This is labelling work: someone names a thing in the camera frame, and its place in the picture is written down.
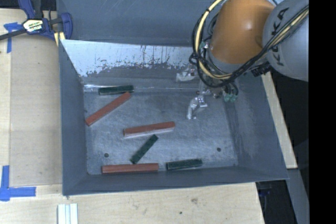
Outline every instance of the red stick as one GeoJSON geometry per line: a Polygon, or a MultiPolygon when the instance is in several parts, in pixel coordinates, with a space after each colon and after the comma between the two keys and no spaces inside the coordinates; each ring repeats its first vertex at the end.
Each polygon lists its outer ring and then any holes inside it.
{"type": "Polygon", "coordinates": [[[131,94],[129,92],[126,92],[113,100],[111,103],[107,104],[100,110],[98,110],[96,113],[92,114],[91,116],[87,117],[85,119],[85,122],[88,126],[99,120],[100,118],[104,117],[106,114],[110,113],[112,110],[120,106],[121,104],[125,103],[128,99],[131,98],[131,94]]]}
{"type": "Polygon", "coordinates": [[[175,123],[173,121],[155,123],[150,125],[143,125],[131,127],[123,130],[124,137],[132,137],[139,135],[161,134],[173,131],[175,123]]]}
{"type": "Polygon", "coordinates": [[[157,170],[159,170],[158,163],[116,164],[104,165],[101,167],[101,172],[103,174],[155,172],[157,170]]]}

